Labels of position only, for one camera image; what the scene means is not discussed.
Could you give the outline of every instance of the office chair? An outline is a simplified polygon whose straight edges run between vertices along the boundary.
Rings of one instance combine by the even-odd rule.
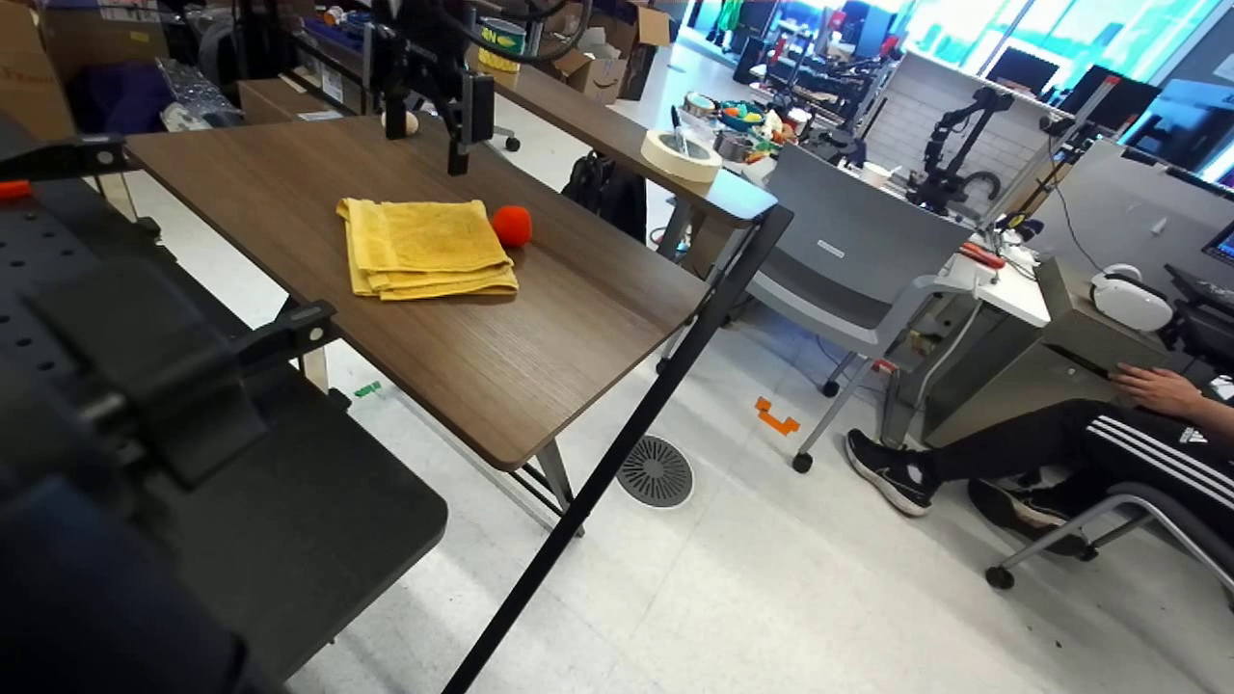
[[[1211,465],[1198,465],[1189,449],[1175,449],[1175,448],[1170,448],[1160,438],[1151,438],[1131,422],[1112,422],[1106,417],[1095,419],[1089,426],[1089,434],[1099,434],[1102,442],[1138,456],[1146,465],[1156,465],[1174,483],[1219,499],[1221,508],[1229,508],[1229,524],[1234,524],[1234,478],[1215,472]],[[1189,505],[1180,505],[1175,497],[1170,497],[1170,492],[1146,485],[1146,483],[1112,485],[1112,497],[1102,497],[1099,505],[1090,505],[1076,519],[1052,528],[1036,544],[1030,544],[1030,546],[998,559],[997,566],[988,566],[988,583],[997,589],[1012,589],[1015,587],[1015,566],[1021,566],[1027,559],[1049,552],[1063,537],[1084,537],[1089,524],[1106,524],[1112,517],[1120,517],[1120,524],[1112,532],[1089,538],[1090,546],[1113,544],[1120,537],[1156,519],[1189,553],[1194,553],[1221,583],[1221,589],[1229,597],[1229,610],[1234,610],[1234,546],[1229,546],[1229,538],[1221,538]]]
[[[935,276],[970,230],[850,178],[804,147],[781,152],[766,188],[796,210],[796,224],[751,276],[747,296],[844,350],[820,386],[828,411],[791,460],[805,472],[814,465],[811,448],[869,361],[885,358],[937,293]]]

